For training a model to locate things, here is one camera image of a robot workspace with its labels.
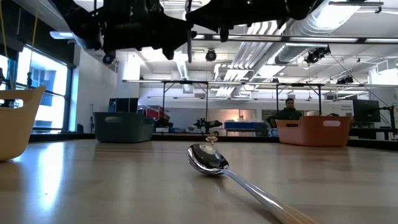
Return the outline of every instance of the orange plastic basket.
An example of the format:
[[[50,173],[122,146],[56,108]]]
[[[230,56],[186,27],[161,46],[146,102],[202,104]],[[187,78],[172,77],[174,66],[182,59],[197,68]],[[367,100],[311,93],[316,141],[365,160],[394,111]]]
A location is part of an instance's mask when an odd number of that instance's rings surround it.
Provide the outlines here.
[[[303,116],[300,121],[277,120],[276,123],[281,143],[344,147],[348,141],[351,119],[352,117],[348,116]]]

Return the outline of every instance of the computer monitor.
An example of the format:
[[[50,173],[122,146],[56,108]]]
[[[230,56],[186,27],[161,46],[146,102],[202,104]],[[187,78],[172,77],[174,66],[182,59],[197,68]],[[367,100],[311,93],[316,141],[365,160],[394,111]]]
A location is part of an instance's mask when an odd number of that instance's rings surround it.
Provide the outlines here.
[[[376,100],[353,100],[355,122],[381,122],[380,106]]]

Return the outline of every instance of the ceiling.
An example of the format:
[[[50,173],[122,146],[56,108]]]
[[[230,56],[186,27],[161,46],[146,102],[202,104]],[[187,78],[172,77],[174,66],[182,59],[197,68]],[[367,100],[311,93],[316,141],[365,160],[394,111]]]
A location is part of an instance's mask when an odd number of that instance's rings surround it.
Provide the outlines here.
[[[27,9],[30,13],[39,10],[39,18],[57,30],[68,30],[65,21],[57,15],[56,10],[49,4],[47,0],[14,0]],[[194,1],[193,9],[196,9],[206,1]],[[75,0],[75,2],[87,10],[93,9],[93,0]],[[169,16],[182,19],[184,14],[185,0],[161,1],[165,8],[165,13]],[[339,36],[383,36],[397,37],[398,35],[398,1],[383,0],[383,11],[375,14],[375,8],[361,8],[354,13],[345,24],[337,28],[332,35]],[[212,33],[202,27],[195,26],[193,30],[199,33]],[[246,26],[236,26],[231,31],[233,34],[246,34],[248,28]],[[187,64],[188,70],[213,71],[217,63],[231,63],[236,54],[239,52],[240,42],[221,43],[218,41],[193,41],[193,62]],[[302,57],[292,63],[293,66],[284,68],[281,72],[283,76],[276,74],[280,82],[306,82],[308,78],[311,82],[325,82],[331,76],[347,70],[354,70],[354,76],[360,82],[367,81],[369,67],[375,66],[374,63],[383,61],[383,57],[398,57],[398,45],[330,45],[331,52],[336,59],[329,56],[324,58],[320,63],[312,65],[309,70],[302,66]],[[217,61],[206,62],[205,55],[208,49],[215,49],[217,53]],[[128,52],[134,52],[134,49],[120,50],[118,52],[118,60],[127,60]],[[142,67],[143,75],[156,73],[171,73],[177,69],[174,61],[167,61],[162,55],[161,50],[153,50],[151,48],[143,49],[139,52],[141,59],[145,62]]]

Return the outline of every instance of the gray bin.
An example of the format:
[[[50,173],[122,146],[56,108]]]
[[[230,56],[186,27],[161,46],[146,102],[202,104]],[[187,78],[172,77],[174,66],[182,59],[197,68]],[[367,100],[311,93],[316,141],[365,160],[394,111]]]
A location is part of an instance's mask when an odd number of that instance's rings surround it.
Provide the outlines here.
[[[155,121],[137,113],[94,113],[95,138],[99,142],[149,141]]]

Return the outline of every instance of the spoon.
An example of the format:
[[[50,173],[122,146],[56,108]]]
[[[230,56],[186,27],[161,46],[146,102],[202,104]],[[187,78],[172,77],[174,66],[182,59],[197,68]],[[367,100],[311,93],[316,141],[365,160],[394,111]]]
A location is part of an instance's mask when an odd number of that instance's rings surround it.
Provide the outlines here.
[[[225,157],[211,146],[194,144],[189,147],[187,157],[193,168],[202,174],[224,174],[235,180],[283,224],[321,224],[232,172]]]

